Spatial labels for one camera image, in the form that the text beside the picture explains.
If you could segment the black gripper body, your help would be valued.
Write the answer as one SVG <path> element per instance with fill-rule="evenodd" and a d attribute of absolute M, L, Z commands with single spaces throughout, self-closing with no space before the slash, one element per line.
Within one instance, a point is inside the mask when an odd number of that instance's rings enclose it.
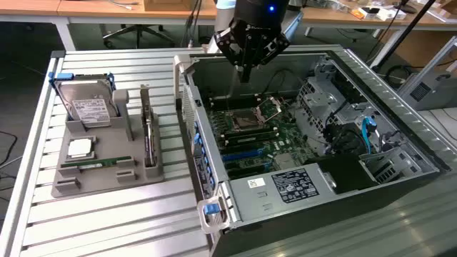
<path fill-rule="evenodd" d="M 288 1 L 283 0 L 238 0 L 232 19 L 232 31 L 244 31 L 251 25 L 275 34 L 282 33 L 282 22 L 286 16 Z"/>

